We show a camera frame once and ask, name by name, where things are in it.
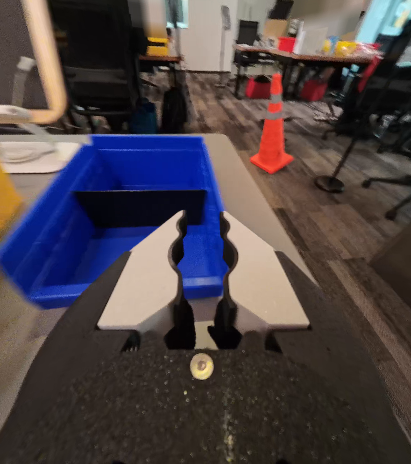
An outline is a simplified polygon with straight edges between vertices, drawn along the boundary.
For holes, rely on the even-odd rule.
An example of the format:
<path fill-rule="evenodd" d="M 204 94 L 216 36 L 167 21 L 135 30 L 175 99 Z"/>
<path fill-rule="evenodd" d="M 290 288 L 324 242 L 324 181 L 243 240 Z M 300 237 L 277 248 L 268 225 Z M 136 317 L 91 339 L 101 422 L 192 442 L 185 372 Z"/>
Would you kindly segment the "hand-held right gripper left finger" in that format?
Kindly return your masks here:
<path fill-rule="evenodd" d="M 98 329 L 153 332 L 170 349 L 195 348 L 194 315 L 178 268 L 186 233 L 186 211 L 180 210 L 130 250 Z"/>

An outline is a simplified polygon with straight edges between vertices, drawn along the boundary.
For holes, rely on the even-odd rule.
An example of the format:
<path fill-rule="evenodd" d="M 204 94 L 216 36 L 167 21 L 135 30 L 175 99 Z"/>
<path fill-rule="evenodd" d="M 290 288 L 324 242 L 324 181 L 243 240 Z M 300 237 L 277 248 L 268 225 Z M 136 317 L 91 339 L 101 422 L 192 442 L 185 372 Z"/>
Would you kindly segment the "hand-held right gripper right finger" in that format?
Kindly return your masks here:
<path fill-rule="evenodd" d="M 269 335 L 310 328 L 277 251 L 229 212 L 220 213 L 223 294 L 208 332 L 219 350 L 236 349 L 250 332 Z"/>

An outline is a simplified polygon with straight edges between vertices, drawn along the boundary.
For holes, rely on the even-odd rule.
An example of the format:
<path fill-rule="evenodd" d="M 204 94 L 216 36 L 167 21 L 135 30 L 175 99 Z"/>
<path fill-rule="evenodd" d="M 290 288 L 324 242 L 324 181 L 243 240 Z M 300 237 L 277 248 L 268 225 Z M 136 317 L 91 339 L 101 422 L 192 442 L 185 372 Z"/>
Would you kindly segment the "large blue plastic bin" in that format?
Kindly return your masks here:
<path fill-rule="evenodd" d="M 42 309 L 71 305 L 117 258 L 159 226 L 96 228 L 74 191 L 204 189 L 201 224 L 187 223 L 179 263 L 185 297 L 219 297 L 220 190 L 201 136 L 94 135 L 0 245 L 0 269 Z"/>

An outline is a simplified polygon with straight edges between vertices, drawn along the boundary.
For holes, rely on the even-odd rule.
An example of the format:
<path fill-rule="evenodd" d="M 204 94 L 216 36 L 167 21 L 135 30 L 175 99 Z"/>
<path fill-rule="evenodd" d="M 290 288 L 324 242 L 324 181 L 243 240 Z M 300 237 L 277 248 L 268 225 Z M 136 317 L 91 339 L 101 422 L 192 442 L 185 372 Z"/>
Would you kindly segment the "grey desk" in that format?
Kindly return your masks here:
<path fill-rule="evenodd" d="M 285 252 L 317 283 L 230 139 L 217 134 L 202 136 L 226 210 L 274 248 Z M 36 309 L 0 273 L 0 429 L 36 353 L 63 313 L 64 309 Z"/>

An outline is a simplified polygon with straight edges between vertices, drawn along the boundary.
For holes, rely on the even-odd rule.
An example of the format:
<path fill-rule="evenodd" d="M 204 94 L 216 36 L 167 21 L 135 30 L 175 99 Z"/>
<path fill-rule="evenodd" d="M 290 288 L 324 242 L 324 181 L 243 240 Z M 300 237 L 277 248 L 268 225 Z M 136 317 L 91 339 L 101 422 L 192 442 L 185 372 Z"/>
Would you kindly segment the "black bin divider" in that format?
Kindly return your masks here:
<path fill-rule="evenodd" d="M 178 212 L 188 224 L 201 224 L 204 189 L 74 191 L 80 207 L 96 228 L 160 226 Z"/>

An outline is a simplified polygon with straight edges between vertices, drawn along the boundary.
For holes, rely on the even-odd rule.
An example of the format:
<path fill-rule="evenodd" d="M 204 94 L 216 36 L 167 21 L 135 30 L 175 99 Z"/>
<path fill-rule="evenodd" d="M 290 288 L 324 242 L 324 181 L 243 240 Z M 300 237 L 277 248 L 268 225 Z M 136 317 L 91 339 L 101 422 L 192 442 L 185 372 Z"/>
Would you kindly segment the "black floor stand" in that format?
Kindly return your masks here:
<path fill-rule="evenodd" d="M 367 120 L 368 117 L 364 117 L 357 124 L 355 130 L 353 131 L 351 141 L 349 142 L 348 147 L 343 152 L 342 157 L 336 165 L 334 171 L 330 175 L 321 175 L 314 179 L 314 184 L 318 189 L 330 194 L 341 194 L 344 192 L 345 185 L 338 178 L 338 176 L 341 170 L 343 169 L 344 165 L 346 164 L 348 158 L 350 157 L 353 148 L 359 142 L 362 135 L 364 135 L 364 133 L 367 131 L 367 126 L 369 124 Z"/>

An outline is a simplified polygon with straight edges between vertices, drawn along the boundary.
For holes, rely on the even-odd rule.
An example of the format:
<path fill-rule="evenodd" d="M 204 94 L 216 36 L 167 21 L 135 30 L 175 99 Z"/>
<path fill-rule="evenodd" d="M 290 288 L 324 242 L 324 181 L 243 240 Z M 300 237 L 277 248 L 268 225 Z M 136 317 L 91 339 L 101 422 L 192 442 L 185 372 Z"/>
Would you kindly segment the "orange traffic cone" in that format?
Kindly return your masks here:
<path fill-rule="evenodd" d="M 285 149 L 283 77 L 280 73 L 274 73 L 259 151 L 250 158 L 250 162 L 269 174 L 275 174 L 293 161 L 294 157 Z"/>

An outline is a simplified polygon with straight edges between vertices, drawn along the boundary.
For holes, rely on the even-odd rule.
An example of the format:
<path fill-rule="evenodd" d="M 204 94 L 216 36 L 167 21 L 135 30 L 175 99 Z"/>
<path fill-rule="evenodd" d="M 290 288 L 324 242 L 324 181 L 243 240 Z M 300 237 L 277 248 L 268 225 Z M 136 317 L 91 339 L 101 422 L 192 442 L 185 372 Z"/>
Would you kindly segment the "blue bag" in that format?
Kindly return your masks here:
<path fill-rule="evenodd" d="M 146 98 L 137 102 L 133 112 L 130 130 L 133 134 L 153 135 L 158 133 L 156 105 Z"/>

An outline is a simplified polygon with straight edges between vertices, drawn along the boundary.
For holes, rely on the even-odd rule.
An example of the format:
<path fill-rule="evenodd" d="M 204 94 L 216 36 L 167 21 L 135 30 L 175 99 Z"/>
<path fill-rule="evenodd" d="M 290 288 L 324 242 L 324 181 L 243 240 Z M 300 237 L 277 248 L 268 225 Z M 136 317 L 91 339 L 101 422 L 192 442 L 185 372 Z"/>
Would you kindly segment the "white metal stand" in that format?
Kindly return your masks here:
<path fill-rule="evenodd" d="M 42 127 L 32 123 L 31 113 L 23 108 L 25 83 L 36 61 L 21 56 L 14 75 L 12 101 L 0 105 L 0 119 L 13 123 L 32 135 L 40 136 L 38 142 L 0 142 L 0 164 L 8 174 L 51 174 L 61 171 L 80 150 L 75 142 L 55 142 Z"/>

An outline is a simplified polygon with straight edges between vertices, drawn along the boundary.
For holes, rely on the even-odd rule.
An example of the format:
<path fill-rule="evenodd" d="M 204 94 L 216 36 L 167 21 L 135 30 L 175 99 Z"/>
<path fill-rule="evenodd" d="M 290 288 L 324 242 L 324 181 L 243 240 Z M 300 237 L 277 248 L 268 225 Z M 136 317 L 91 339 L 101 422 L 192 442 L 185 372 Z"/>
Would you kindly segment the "black backpack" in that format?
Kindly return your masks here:
<path fill-rule="evenodd" d="M 164 92 L 162 101 L 161 132 L 163 134 L 181 134 L 187 122 L 187 106 L 183 90 L 173 86 Z"/>

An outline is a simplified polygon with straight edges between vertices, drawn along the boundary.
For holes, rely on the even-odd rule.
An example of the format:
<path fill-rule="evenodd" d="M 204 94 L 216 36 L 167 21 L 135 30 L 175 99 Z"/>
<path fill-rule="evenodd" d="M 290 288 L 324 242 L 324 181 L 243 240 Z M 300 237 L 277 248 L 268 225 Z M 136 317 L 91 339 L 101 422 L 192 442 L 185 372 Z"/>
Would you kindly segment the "red storage box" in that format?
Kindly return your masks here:
<path fill-rule="evenodd" d="M 306 102 L 321 101 L 327 89 L 327 82 L 322 82 L 318 79 L 309 79 L 303 84 L 299 93 L 299 98 Z"/>
<path fill-rule="evenodd" d="M 245 96 L 249 99 L 268 100 L 271 93 L 271 80 L 265 75 L 258 75 L 248 79 Z"/>

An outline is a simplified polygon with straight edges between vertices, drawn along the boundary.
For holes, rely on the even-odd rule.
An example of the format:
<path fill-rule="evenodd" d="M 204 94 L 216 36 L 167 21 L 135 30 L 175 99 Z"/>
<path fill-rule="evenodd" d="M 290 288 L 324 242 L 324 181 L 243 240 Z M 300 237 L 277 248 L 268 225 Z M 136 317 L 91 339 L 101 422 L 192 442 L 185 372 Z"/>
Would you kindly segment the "long wooden table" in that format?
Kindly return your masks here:
<path fill-rule="evenodd" d="M 240 85 L 242 71 L 247 66 L 243 62 L 247 60 L 250 65 L 257 64 L 259 61 L 257 55 L 259 54 L 264 54 L 269 57 L 282 74 L 284 80 L 289 77 L 289 70 L 300 64 L 306 67 L 332 67 L 336 69 L 357 66 L 359 69 L 364 69 L 370 64 L 373 58 L 382 56 L 382 53 L 377 50 L 373 50 L 371 53 L 355 51 L 353 54 L 338 56 L 335 54 L 296 54 L 275 48 L 262 48 L 246 44 L 234 44 L 233 48 L 236 58 L 234 64 L 237 67 L 233 96 L 239 100 L 241 99 Z"/>

